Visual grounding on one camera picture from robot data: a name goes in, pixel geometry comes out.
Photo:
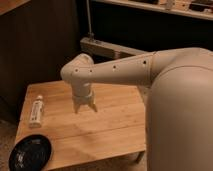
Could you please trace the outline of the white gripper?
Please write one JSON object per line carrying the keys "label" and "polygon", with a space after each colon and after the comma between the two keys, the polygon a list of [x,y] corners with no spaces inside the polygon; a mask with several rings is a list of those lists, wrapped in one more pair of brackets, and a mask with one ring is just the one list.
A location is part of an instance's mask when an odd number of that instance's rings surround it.
{"label": "white gripper", "polygon": [[74,106],[73,106],[75,114],[78,114],[81,105],[89,105],[89,107],[91,109],[93,109],[95,112],[98,112],[97,106],[94,103],[94,93],[93,92],[89,93],[86,96],[75,96],[75,95],[73,95],[72,99],[75,103]]}

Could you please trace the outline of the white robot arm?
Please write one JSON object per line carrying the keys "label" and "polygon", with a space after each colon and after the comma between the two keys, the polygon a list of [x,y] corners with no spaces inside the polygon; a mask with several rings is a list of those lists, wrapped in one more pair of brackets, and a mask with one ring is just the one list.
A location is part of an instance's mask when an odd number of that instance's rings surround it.
{"label": "white robot arm", "polygon": [[161,50],[99,64],[82,53],[60,74],[75,108],[94,104],[93,83],[147,87],[147,171],[213,171],[213,51]]}

